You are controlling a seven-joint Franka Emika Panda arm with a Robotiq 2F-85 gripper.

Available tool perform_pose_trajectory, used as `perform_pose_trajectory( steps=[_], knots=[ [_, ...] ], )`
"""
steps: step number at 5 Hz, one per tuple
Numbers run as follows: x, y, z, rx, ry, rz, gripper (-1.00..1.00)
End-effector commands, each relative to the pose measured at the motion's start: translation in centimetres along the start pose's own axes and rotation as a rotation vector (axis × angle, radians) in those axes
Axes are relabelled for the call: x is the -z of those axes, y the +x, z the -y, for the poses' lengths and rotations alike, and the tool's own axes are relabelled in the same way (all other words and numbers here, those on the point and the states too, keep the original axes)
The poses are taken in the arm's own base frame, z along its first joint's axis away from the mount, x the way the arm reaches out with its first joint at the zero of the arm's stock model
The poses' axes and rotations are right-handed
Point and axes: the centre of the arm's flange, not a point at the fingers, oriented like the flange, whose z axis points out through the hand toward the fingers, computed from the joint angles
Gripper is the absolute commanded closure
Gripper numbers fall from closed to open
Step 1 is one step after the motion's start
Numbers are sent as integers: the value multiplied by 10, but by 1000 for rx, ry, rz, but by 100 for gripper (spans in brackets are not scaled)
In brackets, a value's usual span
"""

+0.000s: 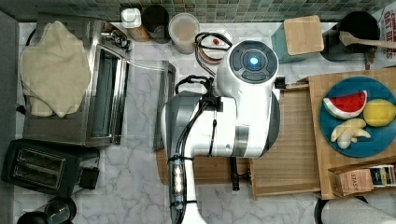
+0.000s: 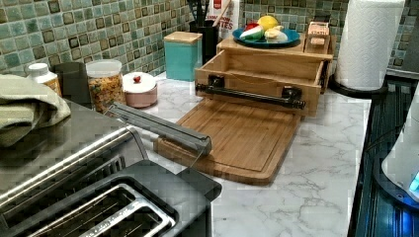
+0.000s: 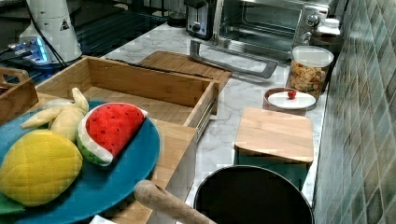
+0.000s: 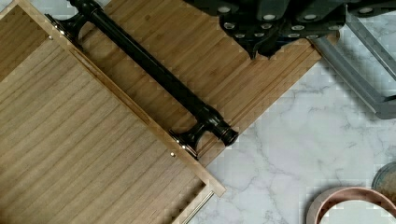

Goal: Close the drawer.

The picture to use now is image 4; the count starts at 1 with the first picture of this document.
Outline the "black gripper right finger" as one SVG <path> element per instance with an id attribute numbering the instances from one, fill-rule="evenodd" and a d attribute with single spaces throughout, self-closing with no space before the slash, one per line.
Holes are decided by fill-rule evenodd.
<path id="1" fill-rule="evenodd" d="M 298 38 L 317 38 L 341 29 L 347 13 L 367 18 L 395 10 L 395 0 L 260 0 L 260 19 L 270 25 L 260 55 L 271 57 Z"/>

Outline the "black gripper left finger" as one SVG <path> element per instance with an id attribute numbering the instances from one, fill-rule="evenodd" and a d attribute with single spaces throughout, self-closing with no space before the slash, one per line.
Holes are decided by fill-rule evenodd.
<path id="1" fill-rule="evenodd" d="M 280 31 L 289 0 L 186 0 L 209 16 L 218 17 L 221 29 L 254 60 L 271 58 L 283 43 Z"/>

